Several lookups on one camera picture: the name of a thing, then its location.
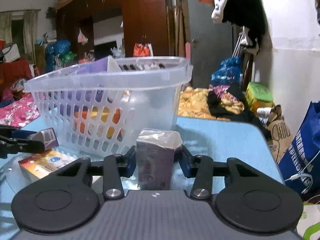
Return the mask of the white orange medicine box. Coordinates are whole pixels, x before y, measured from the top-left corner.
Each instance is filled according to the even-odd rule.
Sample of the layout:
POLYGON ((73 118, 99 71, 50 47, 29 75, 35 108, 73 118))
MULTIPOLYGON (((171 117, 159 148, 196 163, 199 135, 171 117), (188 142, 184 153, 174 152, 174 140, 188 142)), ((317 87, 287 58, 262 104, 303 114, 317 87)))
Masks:
POLYGON ((31 183, 42 179, 52 172, 75 161, 73 156, 69 156, 55 150, 47 150, 41 154, 34 154, 30 157, 18 161, 22 174, 31 183))

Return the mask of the small purple-brown box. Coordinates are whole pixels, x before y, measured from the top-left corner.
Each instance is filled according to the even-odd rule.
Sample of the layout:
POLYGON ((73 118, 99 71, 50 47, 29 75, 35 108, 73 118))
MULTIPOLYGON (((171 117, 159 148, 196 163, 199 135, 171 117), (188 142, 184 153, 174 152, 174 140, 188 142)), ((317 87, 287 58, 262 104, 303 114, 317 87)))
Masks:
POLYGON ((59 142, 53 128, 43 129, 37 133, 31 134, 27 139, 42 142, 44 144, 45 151, 59 146, 59 142))

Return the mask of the dark packet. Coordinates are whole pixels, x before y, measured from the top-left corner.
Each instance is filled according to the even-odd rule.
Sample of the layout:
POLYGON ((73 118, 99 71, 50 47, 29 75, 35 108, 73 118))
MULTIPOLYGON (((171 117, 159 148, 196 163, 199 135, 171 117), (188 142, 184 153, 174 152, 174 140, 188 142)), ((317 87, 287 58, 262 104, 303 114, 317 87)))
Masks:
POLYGON ((183 141, 176 131, 141 130, 136 140, 138 185, 141 190, 170 189, 175 153, 183 141))

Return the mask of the clear plastic lattice basket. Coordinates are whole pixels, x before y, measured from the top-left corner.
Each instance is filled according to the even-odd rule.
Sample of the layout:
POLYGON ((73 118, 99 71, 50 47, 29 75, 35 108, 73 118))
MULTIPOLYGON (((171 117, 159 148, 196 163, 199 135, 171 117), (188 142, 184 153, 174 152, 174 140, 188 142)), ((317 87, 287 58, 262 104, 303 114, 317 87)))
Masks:
POLYGON ((117 73, 72 75, 74 67, 62 68, 27 81, 24 91, 31 93, 40 116, 53 128, 59 145, 102 157, 124 153, 136 142, 142 129, 170 131, 175 128, 182 86, 192 77, 193 66, 183 57, 127 57, 115 59, 124 69, 117 73), (97 91, 103 96, 97 102, 97 91), (81 91, 80 100, 76 92, 81 91), (90 101, 85 99, 91 91, 90 101), (108 96, 114 101, 108 102, 108 96), (83 107, 104 107, 112 115, 121 109, 120 122, 112 139, 73 131, 74 112, 83 107))

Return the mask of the purple sanitary pad pack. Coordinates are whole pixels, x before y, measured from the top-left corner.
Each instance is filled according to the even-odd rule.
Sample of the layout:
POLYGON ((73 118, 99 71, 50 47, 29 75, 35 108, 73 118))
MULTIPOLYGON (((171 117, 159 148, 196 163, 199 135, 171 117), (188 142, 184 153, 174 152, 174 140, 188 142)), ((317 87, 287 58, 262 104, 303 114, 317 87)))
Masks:
MULTIPOLYGON (((94 62, 86 62, 81 63, 73 66, 73 72, 72 75, 79 75, 79 74, 93 74, 93 73, 100 73, 100 72, 107 72, 107 73, 117 73, 117 72, 123 72, 124 69, 121 68, 119 64, 115 61, 115 59, 112 56, 104 57, 102 59, 99 59, 98 61, 94 62)), ((89 95, 85 96, 85 99, 87 101, 90 101, 91 91, 89 91, 89 95)), ((103 91, 99 90, 97 91, 97 102, 100 102, 101 98, 103 96, 103 91)), ((70 100, 72 98, 72 92, 67 93, 67 98, 70 100)), ((75 96, 76 100, 80 100, 81 98, 81 91, 76 92, 75 96)), ((109 95, 107 98, 108 102, 112 103, 114 99, 111 98, 109 95)))

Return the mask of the yellow patterned blanket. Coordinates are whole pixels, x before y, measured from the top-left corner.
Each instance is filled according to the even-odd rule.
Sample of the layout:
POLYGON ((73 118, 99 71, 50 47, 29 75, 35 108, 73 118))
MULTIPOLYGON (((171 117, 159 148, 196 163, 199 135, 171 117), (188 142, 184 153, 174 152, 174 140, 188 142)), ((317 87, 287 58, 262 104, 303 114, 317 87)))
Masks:
POLYGON ((245 110, 245 105, 231 94, 229 86, 187 87, 180 93, 178 116, 229 121, 245 110))

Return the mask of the brown paper bag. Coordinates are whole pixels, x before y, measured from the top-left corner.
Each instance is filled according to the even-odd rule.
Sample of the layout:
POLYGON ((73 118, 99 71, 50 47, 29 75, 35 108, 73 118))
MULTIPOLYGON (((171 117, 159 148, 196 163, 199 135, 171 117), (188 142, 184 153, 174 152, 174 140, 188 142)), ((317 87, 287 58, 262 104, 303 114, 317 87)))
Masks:
POLYGON ((281 105, 271 109, 266 128, 271 133, 268 146, 274 160, 279 163, 293 140, 293 135, 283 117, 281 105))

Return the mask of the green lidded box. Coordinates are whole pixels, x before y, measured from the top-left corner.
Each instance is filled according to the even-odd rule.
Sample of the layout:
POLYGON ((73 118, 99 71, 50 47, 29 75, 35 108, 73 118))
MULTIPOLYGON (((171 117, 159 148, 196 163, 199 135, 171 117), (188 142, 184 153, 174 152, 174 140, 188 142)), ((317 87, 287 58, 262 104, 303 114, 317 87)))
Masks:
POLYGON ((274 107, 273 96, 267 87, 258 83, 250 82, 245 95, 248 107, 253 113, 259 108, 274 107))

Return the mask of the blue plastic bag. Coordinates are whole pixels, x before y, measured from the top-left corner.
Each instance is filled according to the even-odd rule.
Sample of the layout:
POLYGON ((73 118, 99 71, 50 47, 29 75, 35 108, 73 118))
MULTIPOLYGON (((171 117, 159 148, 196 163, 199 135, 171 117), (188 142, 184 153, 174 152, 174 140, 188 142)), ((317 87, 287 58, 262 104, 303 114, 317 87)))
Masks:
POLYGON ((223 60, 216 72, 212 74, 210 84, 212 86, 240 84, 242 75, 241 57, 229 57, 223 60))

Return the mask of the blue shopping bag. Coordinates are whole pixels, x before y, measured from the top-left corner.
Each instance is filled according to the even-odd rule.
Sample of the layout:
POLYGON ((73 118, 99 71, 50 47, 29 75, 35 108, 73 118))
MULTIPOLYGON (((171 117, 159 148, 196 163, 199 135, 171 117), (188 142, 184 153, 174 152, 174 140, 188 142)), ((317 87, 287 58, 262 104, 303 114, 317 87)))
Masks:
POLYGON ((310 103, 278 166, 285 185, 302 200, 319 194, 319 102, 310 103))

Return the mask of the orange and white hanging bag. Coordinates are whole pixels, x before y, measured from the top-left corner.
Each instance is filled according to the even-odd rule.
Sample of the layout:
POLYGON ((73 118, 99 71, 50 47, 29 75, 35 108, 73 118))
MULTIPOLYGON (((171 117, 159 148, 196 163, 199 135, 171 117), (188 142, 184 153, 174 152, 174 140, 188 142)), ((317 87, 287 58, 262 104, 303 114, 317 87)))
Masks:
POLYGON ((135 43, 133 48, 133 57, 149 57, 153 56, 152 44, 135 43))

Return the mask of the grey metal door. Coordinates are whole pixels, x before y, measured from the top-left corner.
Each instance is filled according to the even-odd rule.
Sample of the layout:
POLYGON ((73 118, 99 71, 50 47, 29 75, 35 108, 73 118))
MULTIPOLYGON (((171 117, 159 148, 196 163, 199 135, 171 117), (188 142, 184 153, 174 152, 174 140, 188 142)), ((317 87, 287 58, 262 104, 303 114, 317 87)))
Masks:
POLYGON ((214 0, 187 0, 192 86, 208 88, 212 74, 233 52, 234 28, 230 23, 214 23, 214 0))

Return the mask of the black hanging garment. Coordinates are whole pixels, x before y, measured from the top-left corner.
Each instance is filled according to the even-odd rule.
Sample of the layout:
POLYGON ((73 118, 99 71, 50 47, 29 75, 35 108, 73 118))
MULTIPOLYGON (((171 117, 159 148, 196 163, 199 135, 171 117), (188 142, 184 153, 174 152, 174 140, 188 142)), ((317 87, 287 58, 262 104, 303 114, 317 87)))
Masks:
POLYGON ((223 22, 230 22, 248 29, 251 43, 246 47, 259 53, 266 33, 264 9, 261 0, 227 0, 223 10, 223 22))

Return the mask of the dark red wooden wardrobe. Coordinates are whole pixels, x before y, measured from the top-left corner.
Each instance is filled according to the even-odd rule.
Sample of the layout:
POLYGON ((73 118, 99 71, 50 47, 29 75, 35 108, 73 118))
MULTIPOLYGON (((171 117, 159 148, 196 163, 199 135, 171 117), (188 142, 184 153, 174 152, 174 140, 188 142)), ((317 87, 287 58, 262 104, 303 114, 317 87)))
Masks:
POLYGON ((57 38, 71 43, 79 59, 94 47, 93 25, 122 16, 125 55, 134 45, 149 43, 156 56, 172 56, 175 50, 172 0, 72 0, 56 11, 57 38))

